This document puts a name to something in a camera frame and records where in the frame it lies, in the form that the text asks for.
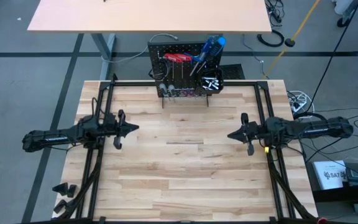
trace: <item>tool holder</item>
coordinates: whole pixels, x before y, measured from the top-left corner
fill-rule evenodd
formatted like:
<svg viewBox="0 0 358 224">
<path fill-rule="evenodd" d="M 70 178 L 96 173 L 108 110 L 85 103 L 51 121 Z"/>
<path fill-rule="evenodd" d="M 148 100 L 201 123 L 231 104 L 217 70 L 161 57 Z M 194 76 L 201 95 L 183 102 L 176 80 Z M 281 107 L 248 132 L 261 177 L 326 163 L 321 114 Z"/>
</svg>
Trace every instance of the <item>tool holder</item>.
<svg viewBox="0 0 358 224">
<path fill-rule="evenodd" d="M 205 67 L 206 69 L 219 67 L 222 57 L 222 51 L 220 51 L 220 53 L 218 53 L 210 60 L 207 60 L 206 64 L 204 65 L 204 68 L 202 68 L 197 73 L 197 70 L 203 64 L 200 63 L 199 67 L 196 69 L 196 72 L 192 76 L 190 76 L 190 73 L 196 65 L 196 62 L 168 62 L 170 67 L 169 69 L 167 69 L 167 63 L 165 63 L 165 59 L 163 59 L 163 56 L 165 54 L 190 54 L 193 56 L 199 55 L 204 44 L 205 41 L 148 43 L 153 74 L 157 74 L 155 76 L 155 85 L 157 87 L 158 97 L 191 97 L 205 95 L 205 93 L 203 93 L 202 91 L 199 91 L 198 93 L 196 92 L 197 87 L 200 86 L 201 83 L 201 74 L 204 72 Z M 164 96 L 159 87 L 161 83 L 163 83 L 167 88 L 170 85 L 173 85 L 174 90 L 168 91 L 168 93 Z"/>
<path fill-rule="evenodd" d="M 196 94 L 211 96 L 223 90 L 223 76 L 220 68 L 205 70 L 200 76 Z"/>
</svg>

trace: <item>desk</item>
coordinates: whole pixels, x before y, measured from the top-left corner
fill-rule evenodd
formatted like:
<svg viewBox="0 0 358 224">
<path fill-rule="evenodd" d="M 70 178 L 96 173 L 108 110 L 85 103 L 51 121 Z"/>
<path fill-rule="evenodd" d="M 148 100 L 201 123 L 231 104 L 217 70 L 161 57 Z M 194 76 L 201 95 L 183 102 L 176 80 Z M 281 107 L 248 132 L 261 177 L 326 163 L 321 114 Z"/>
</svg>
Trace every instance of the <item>desk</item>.
<svg viewBox="0 0 358 224">
<path fill-rule="evenodd" d="M 99 85 L 85 82 L 76 121 L 91 114 Z M 268 81 L 268 87 L 275 116 L 292 119 L 283 80 Z M 95 219 L 268 221 L 276 215 L 264 149 L 256 141 L 255 154 L 248 156 L 246 145 L 227 138 L 239 129 L 243 112 L 259 123 L 254 88 L 226 86 L 208 98 L 209 107 L 199 97 L 165 99 L 163 109 L 155 86 L 115 86 L 112 96 L 111 111 L 123 109 L 140 128 L 122 139 L 122 150 L 106 139 Z M 296 141 L 290 146 L 300 149 Z M 68 152 L 62 182 L 81 185 L 86 153 L 81 146 Z M 292 191 L 317 216 L 303 157 L 290 149 L 283 155 Z M 71 200 L 58 195 L 57 203 L 61 199 Z"/>
<path fill-rule="evenodd" d="M 41 0 L 28 27 L 36 32 L 85 32 L 111 60 L 115 35 L 102 32 L 270 33 L 264 0 Z M 111 64 L 103 62 L 101 80 Z"/>
</svg>

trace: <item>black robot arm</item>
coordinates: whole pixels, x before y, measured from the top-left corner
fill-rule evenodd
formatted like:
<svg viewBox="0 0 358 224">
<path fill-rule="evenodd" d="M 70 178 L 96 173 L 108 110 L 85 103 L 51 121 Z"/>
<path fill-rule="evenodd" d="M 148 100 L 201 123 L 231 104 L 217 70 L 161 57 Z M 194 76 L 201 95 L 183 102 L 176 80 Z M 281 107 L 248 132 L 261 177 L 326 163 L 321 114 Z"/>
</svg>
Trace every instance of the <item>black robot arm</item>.
<svg viewBox="0 0 358 224">
<path fill-rule="evenodd" d="M 96 148 L 97 138 L 101 136 L 116 136 L 114 146 L 121 149 L 121 137 L 126 137 L 128 133 L 139 128 L 138 125 L 127 123 L 125 118 L 123 110 L 119 110 L 118 121 L 112 113 L 104 117 L 106 119 L 104 124 L 100 124 L 96 116 L 89 115 L 81 118 L 76 125 L 68 129 L 31 131 L 22 140 L 23 149 L 26 152 L 34 152 L 45 147 L 76 143 L 83 144 L 86 148 Z"/>
<path fill-rule="evenodd" d="M 294 139 L 318 138 L 331 136 L 334 138 L 349 138 L 353 133 L 353 126 L 342 117 L 321 121 L 301 123 L 287 121 L 282 118 L 268 118 L 262 125 L 255 121 L 249 122 L 248 114 L 241 114 L 241 128 L 227 136 L 242 143 L 248 143 L 248 155 L 254 154 L 252 140 L 264 140 L 266 146 L 282 146 Z"/>
</svg>

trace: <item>pegboard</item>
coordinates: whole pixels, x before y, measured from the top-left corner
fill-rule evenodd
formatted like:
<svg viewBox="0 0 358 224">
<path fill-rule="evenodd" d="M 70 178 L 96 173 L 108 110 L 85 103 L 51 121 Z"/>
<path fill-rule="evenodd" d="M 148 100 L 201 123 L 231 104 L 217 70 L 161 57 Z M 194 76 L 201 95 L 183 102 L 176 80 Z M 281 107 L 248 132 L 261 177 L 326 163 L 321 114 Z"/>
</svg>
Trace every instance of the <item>pegboard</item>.
<svg viewBox="0 0 358 224">
<path fill-rule="evenodd" d="M 162 59 L 165 54 L 187 53 L 190 55 L 199 55 L 204 44 L 205 42 L 148 43 L 153 74 L 166 74 L 167 66 L 163 62 L 164 59 Z M 221 57 L 222 51 L 220 51 L 220 53 L 218 53 L 217 56 L 215 56 L 212 60 L 207 61 L 206 68 L 217 68 L 221 62 Z M 173 85 L 175 87 L 175 95 L 169 95 L 170 97 L 197 96 L 198 94 L 196 94 L 195 89 L 197 87 L 197 83 L 201 79 L 200 74 L 202 73 L 204 68 L 202 68 L 199 73 L 197 73 L 197 70 L 200 68 L 203 62 L 200 62 L 198 68 L 195 70 L 192 76 L 190 76 L 190 73 L 196 65 L 196 62 L 169 62 L 169 64 L 170 72 L 168 73 L 168 75 L 161 81 L 155 81 L 158 97 L 163 97 L 159 88 L 159 85 L 161 83 L 164 83 L 167 88 L 169 87 L 169 85 Z"/>
</svg>

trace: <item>gray floor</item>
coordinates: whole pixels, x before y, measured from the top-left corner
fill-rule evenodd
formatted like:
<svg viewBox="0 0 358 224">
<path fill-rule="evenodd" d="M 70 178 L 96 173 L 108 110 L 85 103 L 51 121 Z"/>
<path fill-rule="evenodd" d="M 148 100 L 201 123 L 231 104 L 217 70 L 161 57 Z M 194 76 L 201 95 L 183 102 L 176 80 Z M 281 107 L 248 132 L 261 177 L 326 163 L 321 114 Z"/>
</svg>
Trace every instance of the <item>gray floor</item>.
<svg viewBox="0 0 358 224">
<path fill-rule="evenodd" d="M 27 32 L 26 28 L 39 1 L 0 1 L 0 53 L 21 52 L 72 52 L 77 34 L 37 34 Z M 284 0 L 285 17 L 283 27 L 278 30 L 285 37 L 291 37 L 301 24 L 314 0 Z M 332 52 L 343 28 L 336 27 L 340 18 L 333 11 L 329 0 L 319 3 L 304 29 L 296 40 L 292 52 Z M 140 52 L 154 34 L 117 34 L 115 52 Z M 205 40 L 207 34 L 178 34 L 180 40 Z M 225 51 L 248 51 L 242 45 L 240 34 L 225 34 Z M 159 37 L 156 41 L 171 41 Z M 256 52 L 279 52 L 283 47 L 270 48 L 257 41 L 255 35 L 246 35 L 245 42 Z M 350 25 L 340 52 L 358 51 L 358 11 Z M 97 52 L 89 34 L 85 34 L 80 52 Z M 19 223 L 29 198 L 35 173 L 42 152 L 25 153 L 21 149 L 21 139 L 33 129 L 49 129 L 63 81 L 68 70 L 70 57 L 0 57 L 0 223 Z M 264 61 L 265 71 L 275 57 L 259 57 Z M 271 79 L 284 79 L 288 90 L 302 90 L 312 95 L 321 78 L 329 57 L 283 57 L 270 74 Z M 223 57 L 221 63 L 241 63 L 246 79 L 262 78 L 260 63 L 253 57 Z M 122 80 L 149 79 L 147 72 L 151 64 L 147 57 L 114 64 L 112 73 Z M 97 80 L 101 69 L 98 57 L 77 59 L 73 76 L 65 98 L 59 128 L 74 122 L 84 80 Z M 316 97 L 317 110 L 358 107 L 358 57 L 335 57 Z M 349 117 L 358 111 L 324 113 L 327 117 Z M 317 139 L 316 145 L 326 144 Z M 344 149 L 358 145 L 358 138 L 339 142 L 336 147 Z M 306 148 L 307 155 L 313 151 Z M 332 159 L 347 156 L 358 158 L 358 149 L 334 154 Z M 50 189 L 59 184 L 65 153 L 52 151 L 44 181 L 34 209 L 32 221 L 48 220 L 52 213 L 56 194 Z M 326 158 L 317 155 L 312 161 Z M 358 222 L 351 206 L 343 203 L 319 203 L 320 216 L 333 218 L 348 215 L 341 219 Z"/>
</svg>

